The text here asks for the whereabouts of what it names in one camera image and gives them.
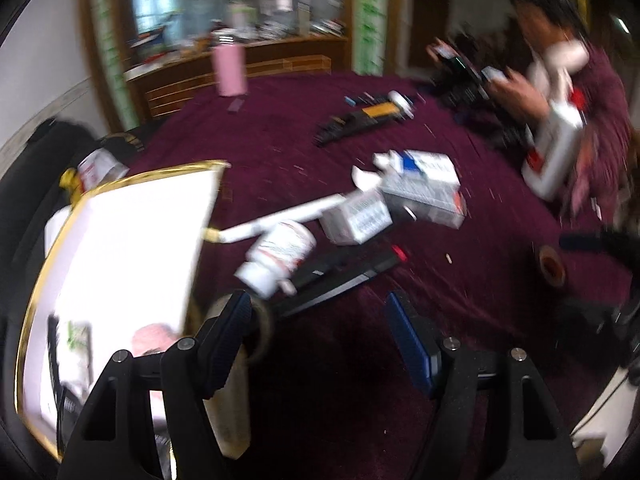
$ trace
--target white pill bottle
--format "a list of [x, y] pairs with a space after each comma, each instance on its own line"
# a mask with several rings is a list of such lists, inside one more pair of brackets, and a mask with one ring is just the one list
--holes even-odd
[[260, 298], [268, 300], [315, 246], [316, 239], [309, 229], [285, 220], [258, 238], [235, 276]]

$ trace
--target white pipe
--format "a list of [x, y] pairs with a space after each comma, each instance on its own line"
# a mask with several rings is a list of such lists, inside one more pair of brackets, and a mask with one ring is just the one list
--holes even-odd
[[322, 212], [344, 202], [344, 196], [335, 194], [325, 198], [319, 198], [306, 204], [298, 205], [279, 211], [267, 216], [262, 216], [251, 222], [230, 227], [224, 231], [220, 231], [217, 236], [217, 242], [221, 244], [232, 244], [240, 240], [246, 240], [254, 236], [260, 235], [265, 231], [269, 231], [276, 224], [285, 220], [293, 220], [303, 224], [315, 220], [322, 216]]

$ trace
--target hand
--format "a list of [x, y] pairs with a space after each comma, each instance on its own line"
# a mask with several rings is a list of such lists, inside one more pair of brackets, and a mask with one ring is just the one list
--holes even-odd
[[450, 44], [445, 43], [440, 38], [436, 38], [435, 43], [431, 43], [426, 47], [427, 54], [429, 54], [429, 57], [436, 65], [440, 64], [440, 57], [438, 56], [438, 53], [435, 50], [437, 47], [448, 48], [453, 53], [454, 56], [458, 55], [458, 53], [453, 49], [452, 46], [450, 46]]
[[517, 121], [536, 126], [549, 115], [546, 98], [515, 70], [507, 69], [507, 80], [493, 80], [486, 90]]

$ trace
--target screw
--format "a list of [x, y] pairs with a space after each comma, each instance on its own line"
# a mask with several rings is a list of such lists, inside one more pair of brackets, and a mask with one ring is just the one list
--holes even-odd
[[118, 350], [115, 354], [113, 354], [113, 356], [111, 356], [111, 359], [115, 363], [121, 363], [127, 357], [129, 357], [129, 352], [127, 352], [126, 350]]
[[178, 350], [191, 350], [196, 344], [196, 340], [193, 337], [183, 337], [178, 341]]
[[512, 348], [510, 354], [518, 362], [522, 362], [527, 358], [527, 353], [522, 348]]
[[442, 344], [447, 350], [456, 351], [460, 348], [460, 341], [455, 337], [447, 337]]

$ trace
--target door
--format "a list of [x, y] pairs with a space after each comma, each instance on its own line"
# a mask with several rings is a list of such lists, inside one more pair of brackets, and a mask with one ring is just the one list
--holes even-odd
[[409, 66], [433, 66], [425, 47], [447, 33], [450, 0], [414, 0], [414, 17], [409, 42]]

